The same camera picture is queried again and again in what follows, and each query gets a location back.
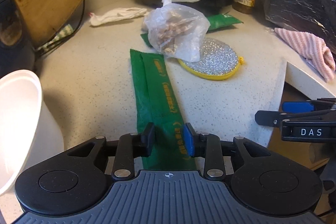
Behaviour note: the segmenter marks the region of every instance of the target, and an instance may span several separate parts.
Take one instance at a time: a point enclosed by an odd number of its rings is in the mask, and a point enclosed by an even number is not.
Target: plastic bag
[[[163,7],[144,19],[150,44],[160,53],[187,62],[200,60],[200,45],[210,26],[199,11],[172,2],[199,0],[162,0]]]

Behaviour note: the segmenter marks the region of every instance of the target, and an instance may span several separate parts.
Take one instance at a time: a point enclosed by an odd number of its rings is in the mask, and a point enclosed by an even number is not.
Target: ridged plastic surface
[[[258,214],[243,207],[222,182],[197,171],[141,171],[133,180],[116,182],[95,207],[73,216],[44,217],[31,212],[16,224],[312,224],[312,213],[289,218]]]

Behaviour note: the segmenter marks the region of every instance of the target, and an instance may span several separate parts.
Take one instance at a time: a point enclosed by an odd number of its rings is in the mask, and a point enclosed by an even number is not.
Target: white cup
[[[0,79],[0,195],[27,168],[64,151],[61,130],[29,70]]]

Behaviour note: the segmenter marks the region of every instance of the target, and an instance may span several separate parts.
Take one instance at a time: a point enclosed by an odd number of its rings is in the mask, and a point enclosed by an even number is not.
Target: pink striped towel
[[[326,82],[335,76],[335,61],[324,40],[312,33],[275,28],[274,31],[323,76]]]

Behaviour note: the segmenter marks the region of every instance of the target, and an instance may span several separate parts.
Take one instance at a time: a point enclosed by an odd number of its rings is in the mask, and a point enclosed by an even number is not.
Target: green plastic bag
[[[130,50],[137,108],[137,130],[155,124],[152,155],[142,158],[147,170],[196,170],[182,139],[183,119],[161,54]]]
[[[219,14],[219,15],[209,16],[207,17],[207,19],[210,22],[210,27],[208,29],[208,32],[214,31],[220,28],[228,27],[234,24],[242,23],[239,19],[231,15],[228,15],[228,14],[225,14],[225,15]],[[148,39],[148,33],[142,33],[140,36],[144,40],[145,44],[148,47],[152,48],[152,45],[150,44],[149,39]]]

